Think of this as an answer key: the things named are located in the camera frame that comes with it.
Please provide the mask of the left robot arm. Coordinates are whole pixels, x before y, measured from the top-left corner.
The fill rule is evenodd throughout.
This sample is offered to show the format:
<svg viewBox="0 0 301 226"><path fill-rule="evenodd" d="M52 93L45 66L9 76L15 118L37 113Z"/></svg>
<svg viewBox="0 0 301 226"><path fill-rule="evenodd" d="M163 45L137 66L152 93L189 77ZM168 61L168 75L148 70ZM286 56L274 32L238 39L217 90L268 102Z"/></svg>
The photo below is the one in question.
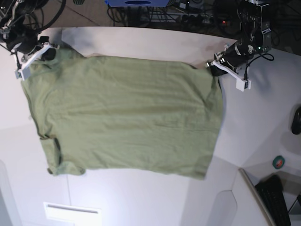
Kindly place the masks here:
<svg viewBox="0 0 301 226"><path fill-rule="evenodd" d="M237 16L240 20L241 37L224 51L215 53L214 63L220 63L217 75L226 73L226 69L236 72L245 65L245 77L251 63L265 58L271 50L270 1L241 0L237 6Z"/></svg>

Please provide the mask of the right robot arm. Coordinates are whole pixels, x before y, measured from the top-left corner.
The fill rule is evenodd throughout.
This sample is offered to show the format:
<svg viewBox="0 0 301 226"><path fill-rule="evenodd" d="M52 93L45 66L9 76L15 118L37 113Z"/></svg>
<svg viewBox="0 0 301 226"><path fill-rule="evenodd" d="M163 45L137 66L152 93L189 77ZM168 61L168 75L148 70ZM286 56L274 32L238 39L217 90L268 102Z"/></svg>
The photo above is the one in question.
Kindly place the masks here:
<svg viewBox="0 0 301 226"><path fill-rule="evenodd" d="M54 17L44 23L43 7L47 0L2 0L0 2L0 46L14 57L23 54L22 62L27 62L35 53L49 46L48 36L40 34L58 20L66 6L62 0Z"/></svg>

